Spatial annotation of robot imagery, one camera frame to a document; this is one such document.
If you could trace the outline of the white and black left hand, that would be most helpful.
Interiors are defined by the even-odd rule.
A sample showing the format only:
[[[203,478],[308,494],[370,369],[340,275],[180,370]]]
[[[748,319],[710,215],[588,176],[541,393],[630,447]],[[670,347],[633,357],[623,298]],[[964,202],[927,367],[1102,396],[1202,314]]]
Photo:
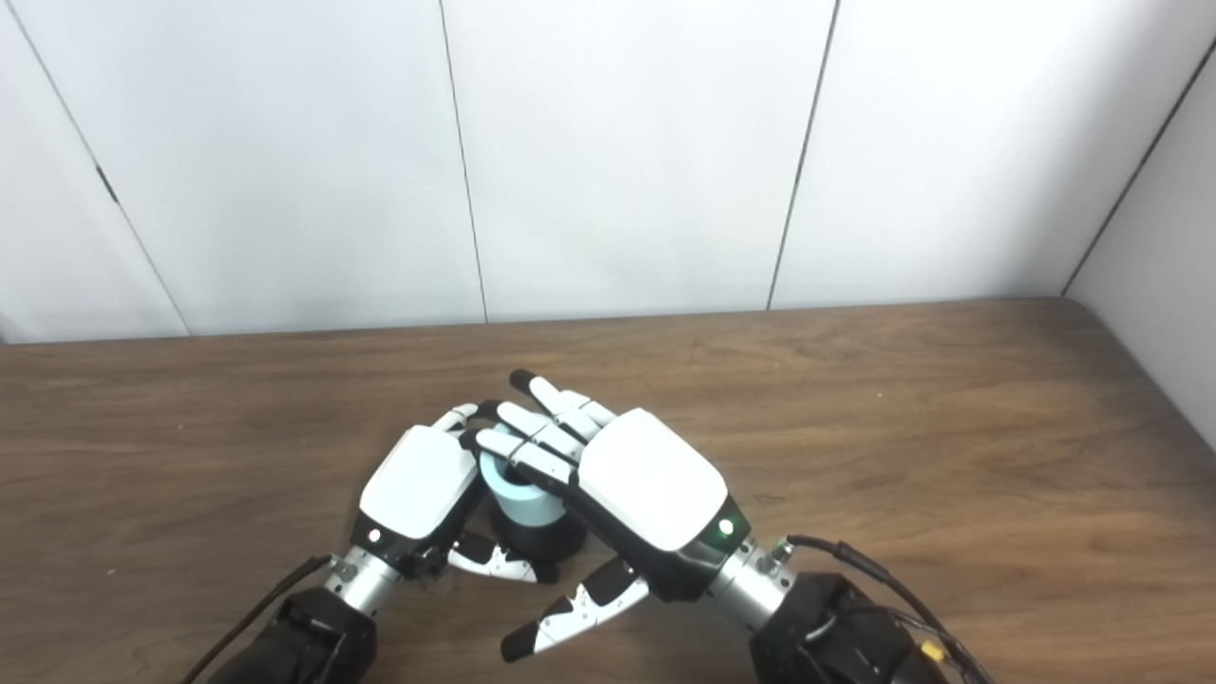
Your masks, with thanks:
[[[486,483],[461,436],[474,404],[405,431],[370,475],[351,528],[351,564],[373,559],[405,581],[447,567],[503,581],[554,584],[559,568],[466,528]]]

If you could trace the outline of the white and black right hand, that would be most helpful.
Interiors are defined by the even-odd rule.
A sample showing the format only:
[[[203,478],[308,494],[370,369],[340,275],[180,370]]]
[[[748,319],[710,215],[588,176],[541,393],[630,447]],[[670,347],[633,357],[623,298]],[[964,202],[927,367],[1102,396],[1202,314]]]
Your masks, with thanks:
[[[556,647],[652,595],[703,598],[751,532],[724,476],[646,408],[617,414],[527,369],[510,381],[534,407],[482,402],[475,415],[491,426],[466,428],[461,445],[559,498],[614,556],[503,637],[503,661]]]

